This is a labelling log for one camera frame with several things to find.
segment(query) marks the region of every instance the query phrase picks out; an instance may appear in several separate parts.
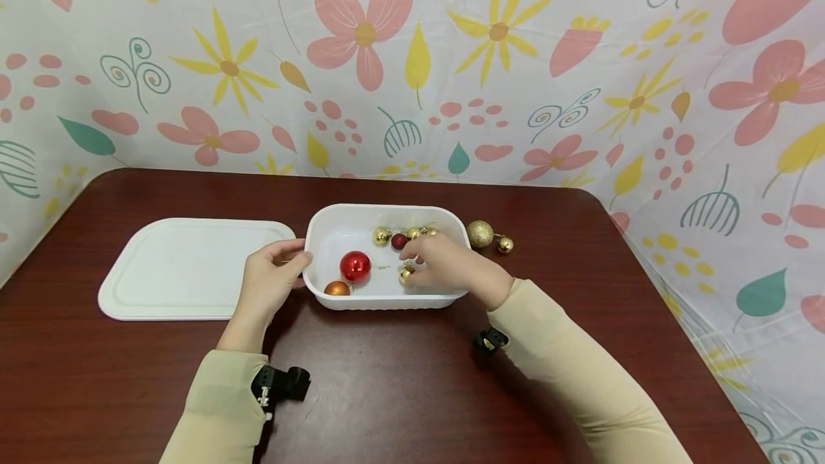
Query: dark red ornament ball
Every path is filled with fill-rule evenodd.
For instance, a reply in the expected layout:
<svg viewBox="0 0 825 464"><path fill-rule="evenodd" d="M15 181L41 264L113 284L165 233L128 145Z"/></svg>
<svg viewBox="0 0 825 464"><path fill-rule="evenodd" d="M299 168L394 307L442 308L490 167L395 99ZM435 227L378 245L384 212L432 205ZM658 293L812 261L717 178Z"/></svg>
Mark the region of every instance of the dark red ornament ball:
<svg viewBox="0 0 825 464"><path fill-rule="evenodd" d="M396 233L390 239L390 243L392 245L392 248L397 249L397 251L401 251L401 249L403 249L404 246L407 245L407 242L409 242L409 239L407 239L407 236L404 235L403 233Z"/></svg>
<svg viewBox="0 0 825 464"><path fill-rule="evenodd" d="M341 258L341 275L344 279L356 283L370 275L372 264L369 256L360 251L350 251Z"/></svg>

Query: hand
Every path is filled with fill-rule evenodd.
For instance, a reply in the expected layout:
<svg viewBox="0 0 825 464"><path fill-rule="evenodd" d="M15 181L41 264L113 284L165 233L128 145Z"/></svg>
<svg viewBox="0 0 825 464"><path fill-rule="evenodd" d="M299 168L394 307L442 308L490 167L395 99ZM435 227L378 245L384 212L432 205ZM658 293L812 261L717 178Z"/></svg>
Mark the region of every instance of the hand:
<svg viewBox="0 0 825 464"><path fill-rule="evenodd" d="M416 258L419 264L427 264L407 278L408 284L469 290L491 311L506 300L514 281L501 265L457 246L441 233L407 242L398 258Z"/></svg>
<svg viewBox="0 0 825 464"><path fill-rule="evenodd" d="M263 335L284 305L289 292L304 286L299 278L312 262L304 239L272 242L246 258L235 313L229 319L218 349L260 352Z"/></svg>

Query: white plastic container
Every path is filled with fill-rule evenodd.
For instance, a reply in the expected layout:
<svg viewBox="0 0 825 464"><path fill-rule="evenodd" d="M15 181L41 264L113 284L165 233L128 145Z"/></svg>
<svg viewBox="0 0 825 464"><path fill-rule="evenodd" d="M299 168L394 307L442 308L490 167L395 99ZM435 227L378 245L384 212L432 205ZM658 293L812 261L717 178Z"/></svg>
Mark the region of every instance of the white plastic container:
<svg viewBox="0 0 825 464"><path fill-rule="evenodd" d="M384 204L333 204L316 213L309 222L306 248L314 254L313 263L304 271L310 291L331 310L406 310L444 308L467 294L467 291L415 289L398 281L403 262L389 244L372 242L377 226L401 231L411 226L433 225L452 241L469 247L467 230L450 211L425 206ZM363 251L372 263L370 277L353 286L349 296L330 296L324 287L341 279L338 265L349 251Z"/></svg>
<svg viewBox="0 0 825 464"><path fill-rule="evenodd" d="M103 280L97 304L120 321L232 317L250 253L294 239L281 222L170 218L143 227Z"/></svg>

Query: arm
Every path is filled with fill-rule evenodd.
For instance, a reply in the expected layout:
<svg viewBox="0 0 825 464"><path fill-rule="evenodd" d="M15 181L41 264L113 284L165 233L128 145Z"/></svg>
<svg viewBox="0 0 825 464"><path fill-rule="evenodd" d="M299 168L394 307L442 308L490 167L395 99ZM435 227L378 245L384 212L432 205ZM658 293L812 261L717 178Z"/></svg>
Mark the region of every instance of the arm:
<svg viewBox="0 0 825 464"><path fill-rule="evenodd" d="M690 463L647 393L532 281L496 296L488 316L510 339L507 357L562 401L596 462Z"/></svg>
<svg viewBox="0 0 825 464"><path fill-rule="evenodd" d="M189 389L183 415L160 464L249 464L266 421L251 383L269 359L261 354L272 317L312 261L303 240L281 241L246 259L238 306ZM284 259L287 264L280 266Z"/></svg>
<svg viewBox="0 0 825 464"><path fill-rule="evenodd" d="M490 323L510 339L504 352L562 401L596 462L690 463L647 393L532 281L515 280L444 235L418 237L400 258L427 263L408 284L469 290L487 306Z"/></svg>

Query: fabric wall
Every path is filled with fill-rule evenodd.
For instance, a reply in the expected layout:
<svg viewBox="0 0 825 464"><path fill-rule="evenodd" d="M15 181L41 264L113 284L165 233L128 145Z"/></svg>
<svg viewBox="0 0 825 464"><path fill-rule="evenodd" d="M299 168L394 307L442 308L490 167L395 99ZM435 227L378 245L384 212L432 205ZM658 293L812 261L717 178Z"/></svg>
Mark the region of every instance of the fabric wall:
<svg viewBox="0 0 825 464"><path fill-rule="evenodd" d="M584 188L770 460L825 463L825 0L0 0L0 26L5 279L120 166Z"/></svg>

